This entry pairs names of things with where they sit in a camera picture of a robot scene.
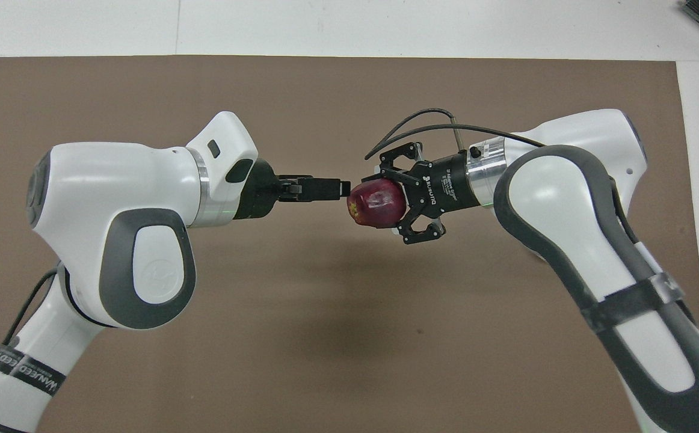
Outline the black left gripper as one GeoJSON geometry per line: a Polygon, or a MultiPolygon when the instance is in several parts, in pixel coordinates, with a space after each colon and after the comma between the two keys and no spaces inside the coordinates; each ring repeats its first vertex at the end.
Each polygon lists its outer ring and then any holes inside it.
{"type": "Polygon", "coordinates": [[[277,201],[312,202],[349,197],[349,180],[318,178],[311,175],[278,175],[262,158],[256,159],[243,186],[234,220],[262,218],[277,201]]]}

